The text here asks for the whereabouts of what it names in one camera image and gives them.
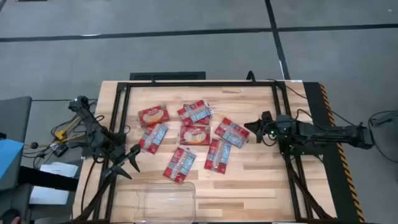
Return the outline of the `small black device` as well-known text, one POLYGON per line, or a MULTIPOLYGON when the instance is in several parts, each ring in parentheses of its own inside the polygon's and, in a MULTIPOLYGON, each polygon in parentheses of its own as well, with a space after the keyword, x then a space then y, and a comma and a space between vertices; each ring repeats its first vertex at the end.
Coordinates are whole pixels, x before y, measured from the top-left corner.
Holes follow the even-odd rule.
POLYGON ((51 144, 50 148, 52 150, 52 154, 56 157, 63 156, 68 150, 68 146, 66 144, 51 144))

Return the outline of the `black flat bar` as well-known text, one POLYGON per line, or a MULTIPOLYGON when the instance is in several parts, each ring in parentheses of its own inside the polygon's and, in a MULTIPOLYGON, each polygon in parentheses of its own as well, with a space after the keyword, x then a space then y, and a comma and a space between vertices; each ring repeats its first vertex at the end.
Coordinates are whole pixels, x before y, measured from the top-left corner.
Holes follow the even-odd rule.
POLYGON ((18 183, 70 192, 75 192, 78 187, 78 179, 74 177, 65 177, 24 166, 19 169, 18 183))

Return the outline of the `red microwave popcorn bag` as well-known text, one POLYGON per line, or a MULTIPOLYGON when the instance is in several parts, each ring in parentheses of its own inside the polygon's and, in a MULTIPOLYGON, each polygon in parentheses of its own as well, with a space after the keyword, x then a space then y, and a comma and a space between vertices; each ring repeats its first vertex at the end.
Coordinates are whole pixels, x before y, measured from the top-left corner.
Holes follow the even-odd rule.
POLYGON ((190 126, 201 119, 211 116, 213 110, 206 100, 199 100, 179 109, 177 114, 184 126, 190 126))
POLYGON ((215 134, 238 148, 241 148, 249 137, 249 132, 246 129, 228 118, 223 118, 215 129, 215 134))
POLYGON ((170 120, 166 105, 158 105, 138 112, 140 127, 146 128, 170 120))
POLYGON ((182 126, 179 134, 181 145, 209 145, 211 128, 209 126, 182 126))
POLYGON ((225 174, 231 144, 221 139, 212 139, 206 157, 204 169, 225 174))
POLYGON ((183 183, 196 157, 189 148, 178 147, 164 170, 163 176, 178 184, 183 183))
POLYGON ((149 126, 139 141, 141 150, 155 154, 168 130, 168 126, 164 124, 149 126))

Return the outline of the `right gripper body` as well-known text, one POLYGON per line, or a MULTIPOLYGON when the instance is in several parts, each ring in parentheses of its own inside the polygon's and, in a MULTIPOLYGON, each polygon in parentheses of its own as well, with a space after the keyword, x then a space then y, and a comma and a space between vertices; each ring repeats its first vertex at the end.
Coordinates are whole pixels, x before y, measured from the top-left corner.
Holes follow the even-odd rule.
POLYGON ((267 120, 261 134, 268 136, 275 145, 280 139, 291 138, 297 120, 289 115, 277 115, 276 120, 267 120))

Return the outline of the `black round object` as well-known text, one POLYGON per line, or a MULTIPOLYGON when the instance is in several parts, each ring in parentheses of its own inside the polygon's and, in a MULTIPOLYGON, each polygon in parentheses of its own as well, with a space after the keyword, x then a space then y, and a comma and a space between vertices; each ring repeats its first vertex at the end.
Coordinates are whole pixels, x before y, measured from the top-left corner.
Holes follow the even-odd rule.
POLYGON ((20 217, 20 213, 16 209, 9 209, 0 215, 0 224, 11 224, 15 217, 20 217))

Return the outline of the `black yellow hazard strip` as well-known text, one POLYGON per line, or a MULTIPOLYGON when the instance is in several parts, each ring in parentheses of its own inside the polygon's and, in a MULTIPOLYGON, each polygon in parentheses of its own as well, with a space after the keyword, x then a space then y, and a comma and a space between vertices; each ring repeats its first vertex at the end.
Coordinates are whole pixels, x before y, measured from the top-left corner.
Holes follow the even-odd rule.
MULTIPOLYGON (((317 82, 303 84, 313 120, 321 126, 335 126, 324 86, 317 82)), ((348 168, 343 146, 330 144, 323 148, 323 164, 335 206, 337 218, 343 221, 364 222, 358 195, 348 168)))

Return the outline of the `dark floor device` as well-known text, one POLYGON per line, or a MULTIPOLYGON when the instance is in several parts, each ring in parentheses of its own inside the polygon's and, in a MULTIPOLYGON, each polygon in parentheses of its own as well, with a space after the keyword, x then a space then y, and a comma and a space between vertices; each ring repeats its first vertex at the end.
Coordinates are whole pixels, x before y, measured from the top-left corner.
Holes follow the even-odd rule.
POLYGON ((379 114, 382 114, 381 117, 375 118, 371 120, 371 124, 373 126, 382 126, 386 123, 397 123, 398 124, 398 110, 393 111, 383 111, 379 114))

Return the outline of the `white paper sheet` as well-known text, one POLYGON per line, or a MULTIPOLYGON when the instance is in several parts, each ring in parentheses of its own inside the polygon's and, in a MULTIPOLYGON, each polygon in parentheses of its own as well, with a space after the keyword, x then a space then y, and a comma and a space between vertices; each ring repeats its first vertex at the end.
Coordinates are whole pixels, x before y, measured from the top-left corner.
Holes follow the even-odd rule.
POLYGON ((74 177, 77 173, 77 170, 78 166, 62 162, 53 162, 51 164, 43 164, 40 166, 40 171, 62 175, 65 177, 74 177))
POLYGON ((34 186, 30 195, 31 205, 65 205, 69 191, 34 186))

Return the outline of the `clear plastic bin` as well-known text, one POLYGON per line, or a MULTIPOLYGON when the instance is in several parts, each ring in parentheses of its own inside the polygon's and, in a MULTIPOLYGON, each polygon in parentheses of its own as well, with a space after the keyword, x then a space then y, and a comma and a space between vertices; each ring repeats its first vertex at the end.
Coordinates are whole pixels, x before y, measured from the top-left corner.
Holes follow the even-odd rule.
POLYGON ((136 224, 192 224, 196 218, 193 183, 144 184, 135 190, 136 224))

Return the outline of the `black metal table frame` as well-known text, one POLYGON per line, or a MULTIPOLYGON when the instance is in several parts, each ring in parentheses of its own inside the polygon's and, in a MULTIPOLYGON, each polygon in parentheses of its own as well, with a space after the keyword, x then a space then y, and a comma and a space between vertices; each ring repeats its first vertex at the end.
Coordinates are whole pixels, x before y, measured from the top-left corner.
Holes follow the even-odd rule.
MULTIPOLYGON (((165 104, 170 121, 157 153, 142 152, 137 156, 140 172, 126 163, 124 169, 132 179, 118 176, 114 195, 103 195, 93 217, 133 222, 138 187, 174 183, 163 173, 177 149, 181 126, 177 111, 184 104, 198 100, 209 102, 214 111, 213 128, 223 118, 240 125, 255 121, 263 111, 270 111, 272 115, 291 113, 301 121, 311 121, 303 84, 287 82, 286 85, 287 90, 282 91, 273 82, 264 80, 256 83, 182 80, 175 86, 139 81, 132 82, 130 90, 123 90, 118 88, 116 81, 104 81, 95 113, 103 116, 102 124, 109 129, 118 130, 121 122, 125 122, 128 146, 137 144, 143 135, 138 125, 138 111, 165 104)), ((302 193, 296 192, 297 199, 292 200, 285 161, 278 145, 271 143, 266 139, 259 144, 251 134, 243 147, 232 148, 225 174, 204 169, 206 146, 192 147, 197 157, 185 182, 193 183, 196 188, 196 221, 292 221, 296 215, 307 214, 302 193)))

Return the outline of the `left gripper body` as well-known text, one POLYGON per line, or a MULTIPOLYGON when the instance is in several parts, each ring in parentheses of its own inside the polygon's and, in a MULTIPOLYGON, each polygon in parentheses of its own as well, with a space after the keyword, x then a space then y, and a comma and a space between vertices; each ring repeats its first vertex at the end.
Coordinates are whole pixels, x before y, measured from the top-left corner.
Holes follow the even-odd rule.
POLYGON ((131 156, 132 154, 130 152, 127 153, 123 145, 119 146, 113 144, 109 148, 108 157, 113 163, 113 166, 123 165, 126 161, 130 161, 132 159, 131 156))

